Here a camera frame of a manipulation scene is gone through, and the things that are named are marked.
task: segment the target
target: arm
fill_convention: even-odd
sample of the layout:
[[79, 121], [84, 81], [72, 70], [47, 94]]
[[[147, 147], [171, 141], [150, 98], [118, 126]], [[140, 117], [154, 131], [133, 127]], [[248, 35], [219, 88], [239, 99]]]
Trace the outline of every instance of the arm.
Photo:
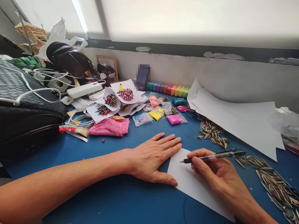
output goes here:
[[195, 173], [202, 173], [211, 188], [243, 223], [278, 224], [254, 200], [230, 161], [219, 159], [205, 163], [197, 158], [214, 154], [207, 149], [198, 149], [187, 157], [192, 158], [191, 168]]
[[40, 220], [84, 188], [105, 178], [131, 174], [149, 182], [177, 185], [158, 167], [176, 153], [181, 138], [157, 134], [135, 149], [52, 167], [0, 187], [0, 222], [30, 223]]

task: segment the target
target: pen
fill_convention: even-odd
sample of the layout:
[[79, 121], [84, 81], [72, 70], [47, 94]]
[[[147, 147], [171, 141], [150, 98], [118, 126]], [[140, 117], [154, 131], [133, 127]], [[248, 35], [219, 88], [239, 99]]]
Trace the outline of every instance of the pen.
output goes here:
[[[230, 151], [226, 151], [226, 152], [218, 152], [215, 155], [204, 156], [204, 157], [199, 157], [199, 158], [203, 161], [210, 161], [210, 160], [214, 160], [214, 159], [240, 157], [240, 156], [244, 156], [245, 154], [246, 154], [246, 152], [243, 152], [243, 151], [230, 150]], [[192, 163], [192, 159], [184, 159], [180, 162], [181, 163]]]

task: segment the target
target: picture frame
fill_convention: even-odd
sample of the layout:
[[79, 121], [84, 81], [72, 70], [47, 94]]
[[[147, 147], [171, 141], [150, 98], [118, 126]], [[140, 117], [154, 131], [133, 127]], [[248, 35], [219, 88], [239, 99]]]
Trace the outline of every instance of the picture frame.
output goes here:
[[97, 55], [97, 63], [103, 64], [106, 63], [110, 65], [115, 70], [115, 80], [118, 81], [118, 73], [117, 73], [117, 64], [116, 64], [116, 57], [106, 56], [106, 55]]

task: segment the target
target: pink towel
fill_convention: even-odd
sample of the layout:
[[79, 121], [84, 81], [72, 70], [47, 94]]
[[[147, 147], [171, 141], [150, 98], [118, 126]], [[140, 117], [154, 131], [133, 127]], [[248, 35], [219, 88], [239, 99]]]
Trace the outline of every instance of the pink towel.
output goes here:
[[124, 136], [128, 133], [129, 123], [130, 120], [128, 118], [119, 120], [106, 118], [99, 123], [94, 124], [94, 126], [88, 130], [88, 134]]

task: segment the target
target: peeling paint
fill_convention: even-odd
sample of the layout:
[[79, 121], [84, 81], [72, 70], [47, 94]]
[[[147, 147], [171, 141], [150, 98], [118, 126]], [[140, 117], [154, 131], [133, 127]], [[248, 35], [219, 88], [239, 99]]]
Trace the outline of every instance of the peeling paint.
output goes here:
[[206, 58], [219, 58], [219, 59], [230, 59], [230, 60], [245, 60], [244, 57], [236, 54], [223, 54], [223, 53], [212, 53], [206, 52], [204, 55]]
[[299, 65], [298, 58], [271, 58], [270, 63]]
[[149, 52], [151, 50], [151, 48], [149, 47], [136, 47], [136, 51], [139, 52]]

